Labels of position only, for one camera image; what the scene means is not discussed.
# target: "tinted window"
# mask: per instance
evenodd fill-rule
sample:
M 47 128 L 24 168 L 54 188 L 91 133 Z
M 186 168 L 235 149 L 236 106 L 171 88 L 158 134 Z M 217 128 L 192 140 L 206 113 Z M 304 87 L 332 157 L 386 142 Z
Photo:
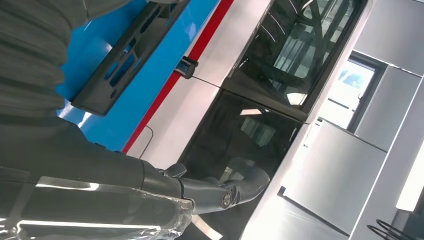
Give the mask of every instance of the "tinted window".
M 227 81 L 300 108 L 357 0 L 276 0 Z
M 180 159 L 187 167 L 184 177 L 213 177 L 222 183 L 242 180 L 256 167 L 272 178 L 300 126 L 300 122 L 243 97 L 221 92 Z M 223 235 L 223 240 L 239 239 L 259 200 L 200 217 Z M 179 239 L 209 238 L 191 226 Z

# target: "train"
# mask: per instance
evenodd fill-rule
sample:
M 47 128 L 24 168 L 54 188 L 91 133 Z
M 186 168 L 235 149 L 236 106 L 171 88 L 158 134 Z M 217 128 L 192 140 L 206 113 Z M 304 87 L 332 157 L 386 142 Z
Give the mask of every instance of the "train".
M 243 180 L 252 167 L 265 170 L 271 182 L 260 197 L 194 216 L 179 238 L 257 239 L 272 221 L 267 203 L 281 186 L 290 188 L 298 149 L 375 0 L 182 2 L 165 14 L 133 0 L 75 30 L 57 90 L 68 101 L 57 115 L 89 141 L 158 169 L 182 163 L 190 179 L 219 185 Z M 147 42 L 154 46 L 149 54 L 127 51 L 136 44 L 128 38 L 99 67 L 139 17 L 161 22 L 152 16 L 167 29 Z M 174 71 L 183 57 L 196 63 L 191 77 Z M 120 72 L 125 65 L 135 71 Z M 91 79 L 97 71 L 100 80 Z
M 193 77 L 171 76 L 124 152 L 162 169 L 180 162 L 187 177 L 219 182 L 243 179 L 256 166 L 271 183 L 252 202 L 201 215 L 205 232 L 215 234 L 189 226 L 181 239 L 260 237 L 267 201 L 290 187 L 293 159 L 373 4 L 220 1 L 185 53 L 198 61 Z

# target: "plastic wrap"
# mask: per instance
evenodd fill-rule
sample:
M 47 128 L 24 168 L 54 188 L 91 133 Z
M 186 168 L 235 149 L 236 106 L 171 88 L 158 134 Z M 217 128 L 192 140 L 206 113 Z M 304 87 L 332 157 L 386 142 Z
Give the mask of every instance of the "plastic wrap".
M 0 188 L 10 193 L 0 204 L 8 213 L 0 215 L 0 240 L 172 240 L 193 213 L 189 200 L 52 177 Z

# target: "silver train body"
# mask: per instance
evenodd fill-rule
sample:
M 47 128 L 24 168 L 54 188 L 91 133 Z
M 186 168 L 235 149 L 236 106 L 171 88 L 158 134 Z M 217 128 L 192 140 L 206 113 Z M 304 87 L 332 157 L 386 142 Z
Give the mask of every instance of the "silver train body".
M 237 157 L 269 167 L 271 182 L 249 213 L 201 216 L 222 239 L 256 239 L 374 1 L 234 0 L 194 77 L 178 80 L 127 154 L 161 169 L 180 161 L 191 177 L 220 181 L 243 178 Z M 244 220 L 216 223 L 236 217 Z

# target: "blue panel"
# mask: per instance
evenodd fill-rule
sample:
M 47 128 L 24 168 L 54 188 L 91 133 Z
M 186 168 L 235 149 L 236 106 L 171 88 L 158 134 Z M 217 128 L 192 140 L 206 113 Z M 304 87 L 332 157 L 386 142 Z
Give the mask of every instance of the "blue panel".
M 78 124 L 91 142 L 102 144 L 113 151 L 121 151 L 218 2 L 219 0 L 190 1 L 160 46 L 106 117 L 91 115 L 76 109 L 69 102 L 66 103 L 63 110 L 58 111 L 58 115 Z M 118 40 L 110 37 L 116 36 L 116 33 L 111 34 L 110 38 L 99 37 L 95 32 L 93 35 L 95 35 L 91 39 L 92 42 L 95 42 L 91 43 L 93 45 L 75 43 L 75 45 L 80 46 L 78 49 L 82 49 L 83 54 L 87 56 L 97 53 L 96 56 L 90 58 L 91 62 L 80 63 L 77 61 L 78 56 L 81 56 L 81 51 L 76 50 L 72 53 L 74 54 L 73 58 L 69 56 L 69 61 L 72 62 L 63 67 L 66 74 L 66 83 L 65 87 L 59 89 L 59 92 L 67 98 L 72 98 L 84 86 L 85 81 L 91 76 L 89 73 L 93 73 L 101 62 L 100 59 L 106 56 L 109 48 L 107 44 L 112 45 L 110 42 L 112 40 L 115 44 Z
M 65 83 L 57 88 L 57 92 L 68 100 L 75 98 L 146 5 L 146 0 L 133 0 L 75 29 L 68 48 L 68 60 L 62 66 Z

